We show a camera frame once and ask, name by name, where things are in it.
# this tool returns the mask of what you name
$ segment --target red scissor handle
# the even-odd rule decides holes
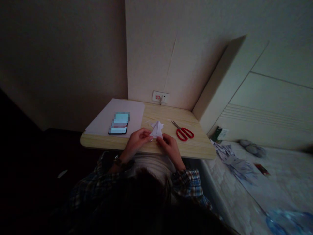
[[[176,130],[176,135],[177,135],[177,137],[178,137],[181,141],[187,141],[187,140],[188,140],[188,138],[184,135],[184,133],[183,133],[180,129],[177,129],[177,130]]]
[[[194,135],[190,130],[188,130],[188,129],[184,128],[184,127],[182,127],[181,129],[183,130],[183,132],[185,132],[185,134],[186,134],[190,139],[192,139],[193,137],[195,137],[195,135]]]
[[[183,132],[184,132],[190,139],[192,139],[193,137],[195,137],[195,135],[194,135],[190,130],[188,130],[188,129],[182,127],[181,129],[177,129],[177,130],[176,130],[176,135],[177,135],[177,137],[178,137],[181,141],[187,141],[187,140],[188,140],[188,138],[184,135]]]

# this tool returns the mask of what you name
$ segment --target folded paper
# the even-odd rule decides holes
[[[156,123],[151,124],[153,130],[150,134],[150,136],[153,136],[153,138],[157,138],[158,136],[163,139],[162,136],[162,129],[163,129],[163,124],[160,123],[160,121],[157,121]]]

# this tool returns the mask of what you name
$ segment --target white bedsheet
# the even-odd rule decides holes
[[[300,211],[313,214],[313,157],[301,152],[266,148],[267,157],[257,158],[238,143],[231,144],[240,159],[260,163],[271,174],[269,180],[285,191]],[[214,160],[201,160],[206,177],[212,187],[212,196],[226,221],[240,234],[271,234],[265,216],[242,184],[222,163],[219,156]]]

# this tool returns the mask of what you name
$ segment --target red packet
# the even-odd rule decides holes
[[[261,164],[255,163],[254,165],[263,175],[271,175]]]

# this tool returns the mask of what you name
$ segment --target scissors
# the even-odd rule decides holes
[[[195,137],[195,135],[194,135],[190,130],[188,130],[188,129],[184,128],[184,127],[180,128],[180,127],[176,124],[176,122],[174,122],[174,121],[172,121],[172,123],[177,127],[176,135],[177,135],[177,137],[178,137],[181,141],[187,141],[187,140],[188,140],[188,138],[184,135],[184,133],[185,133],[190,139],[192,139],[193,137]]]

